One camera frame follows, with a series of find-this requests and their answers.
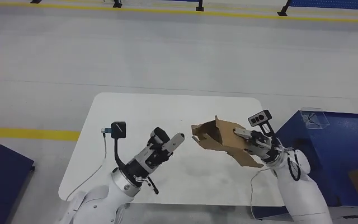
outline white cable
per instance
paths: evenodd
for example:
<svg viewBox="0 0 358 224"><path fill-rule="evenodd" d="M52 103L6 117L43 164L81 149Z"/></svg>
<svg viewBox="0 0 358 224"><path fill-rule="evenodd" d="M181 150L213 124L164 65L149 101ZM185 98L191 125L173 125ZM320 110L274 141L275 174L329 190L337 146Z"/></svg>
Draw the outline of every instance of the white cable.
<svg viewBox="0 0 358 224"><path fill-rule="evenodd" d="M259 170L259 171L255 174L255 176L253 176L253 178L251 178L251 181L250 181L250 184L251 184L250 210L251 210L251 215L252 215L252 217L253 217L254 220L256 219L256 217L255 217L255 215L253 214L253 211L252 211L252 195L253 195L252 181L253 181L253 179L254 179L259 173L261 173L261 172L263 172L263 171L266 171L266 170L270 170L270 169L271 169L271 168L266 168L266 169L263 169L263 170Z"/></svg>
<svg viewBox="0 0 358 224"><path fill-rule="evenodd" d="M101 166L93 173L91 174L91 176L89 176L89 178L87 178L84 182L82 182L78 187L76 187L74 190L72 190L72 192L67 196L66 200L68 200L68 198L78 189L80 188L83 184L85 184L85 182L87 182L91 177L93 177L97 172L98 170L100 170L103 166L103 164L105 163L105 160L107 158L107 143L106 143L106 136L103 136L103 139L105 141L105 157L103 158L102 160L102 164Z"/></svg>

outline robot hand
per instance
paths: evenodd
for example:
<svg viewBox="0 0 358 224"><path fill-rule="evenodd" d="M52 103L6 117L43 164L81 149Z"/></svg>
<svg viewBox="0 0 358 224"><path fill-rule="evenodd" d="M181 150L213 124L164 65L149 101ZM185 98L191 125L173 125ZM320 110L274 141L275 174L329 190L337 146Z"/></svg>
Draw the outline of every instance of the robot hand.
<svg viewBox="0 0 358 224"><path fill-rule="evenodd" d="M295 222L332 224L327 203L316 182L308 176L310 166L307 158L300 150L285 148L281 144L269 124L271 118L268 110L249 118L251 126L259 125L264 134L242 128L233 131L247 141L249 146L245 150L258 156L277 177L282 199Z"/></svg>
<svg viewBox="0 0 358 224"><path fill-rule="evenodd" d="M165 131L156 128L150 134L146 147L131 161L124 164L117 155L117 140L126 136L125 123L114 122L111 128L103 129L102 133L103 136L111 133L115 140L115 157L118 167L108 174L108 185L95 187L88 193L78 192L71 200L60 224L117 223L123 208L121 206L134 199L143 182L152 186L156 194L159 193L149 175L160 164L167 161L185 139L182 133L170 139Z"/></svg>

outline cable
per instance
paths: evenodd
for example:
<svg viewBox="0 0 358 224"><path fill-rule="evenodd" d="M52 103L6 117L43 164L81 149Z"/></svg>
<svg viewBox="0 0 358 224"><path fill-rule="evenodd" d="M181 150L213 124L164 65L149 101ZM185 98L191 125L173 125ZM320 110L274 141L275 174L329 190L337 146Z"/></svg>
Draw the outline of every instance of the cable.
<svg viewBox="0 0 358 224"><path fill-rule="evenodd" d="M253 211L252 211L252 195L253 195L252 181L253 181L253 179L254 179L259 173L261 173L261 172L263 172L263 171L266 171L266 170L270 170L270 169L271 169L271 168L266 168L266 169L263 169L263 170L259 170L259 171L255 174L255 176L253 176L253 177L251 178L251 181L250 181L250 184L251 184L250 210L251 210L251 215L252 215L252 217L253 217L254 220L256 219L256 217L255 217L255 215L253 214Z"/></svg>
<svg viewBox="0 0 358 224"><path fill-rule="evenodd" d="M299 181L299 179L301 178L301 169L300 169L300 166L299 166L299 163L298 163L297 154L296 154L295 150L293 150L293 153L295 155L295 161L296 161L296 165L297 165L297 170L294 167L294 163L291 161L289 156L287 157L287 163L288 163L290 174L291 174L292 178L294 179L294 181ZM293 174L292 167L295 168L295 171L297 172L297 176L295 176Z"/></svg>
<svg viewBox="0 0 358 224"><path fill-rule="evenodd" d="M91 176L89 176L89 178L87 178L84 182L82 182L78 187L76 187L74 190L72 190L72 192L67 196L66 200L68 200L68 198L78 189L80 188L83 184L85 184L91 177L93 177L98 170L100 170L100 168L102 168L103 164L105 163L105 160L107 158L107 143L106 143L106 134L103 133L103 140L105 141L105 157L102 160L102 164L101 166L93 173L91 174Z"/></svg>
<svg viewBox="0 0 358 224"><path fill-rule="evenodd" d="M125 164L121 161L121 159L118 156L118 138L114 139L114 159L118 165L118 169L123 170Z"/></svg>

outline yellow floor line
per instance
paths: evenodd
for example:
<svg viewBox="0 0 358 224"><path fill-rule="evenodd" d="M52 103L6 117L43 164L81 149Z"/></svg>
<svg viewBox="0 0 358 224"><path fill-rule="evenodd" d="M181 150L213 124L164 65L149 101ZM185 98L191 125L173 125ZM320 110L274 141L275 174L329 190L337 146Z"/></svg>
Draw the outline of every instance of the yellow floor line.
<svg viewBox="0 0 358 224"><path fill-rule="evenodd" d="M0 138L29 138L56 141L77 141L80 132L71 130L38 130L25 128L0 128Z"/></svg>
<svg viewBox="0 0 358 224"><path fill-rule="evenodd" d="M257 15L227 12L196 12L182 10L162 10L152 8L111 8L101 6L69 6L62 4L30 4L30 3L0 3L0 6L22 6L22 7L40 7L40 8L60 8L71 10L99 10L99 11L123 11L123 12L149 12L149 13L170 13L170 14L187 14L187 15L204 15L204 16L225 16L225 17L243 17L243 18L260 18L270 20L300 20L314 22L358 22L355 18L319 18L319 17L299 17L299 16L276 16L276 15Z"/></svg>

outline white arm casing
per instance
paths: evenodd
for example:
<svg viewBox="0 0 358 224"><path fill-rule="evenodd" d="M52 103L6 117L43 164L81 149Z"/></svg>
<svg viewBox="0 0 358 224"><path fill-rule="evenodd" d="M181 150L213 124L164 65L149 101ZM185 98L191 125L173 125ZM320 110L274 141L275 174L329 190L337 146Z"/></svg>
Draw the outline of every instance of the white arm casing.
<svg viewBox="0 0 358 224"><path fill-rule="evenodd" d="M287 157L294 162L293 152L284 153L282 163L273 167L277 175L277 183L284 204L296 223L302 224L332 224L327 203L317 184L307 174L310 172L306 156L296 150L301 169L301 178L295 181L289 171Z"/></svg>

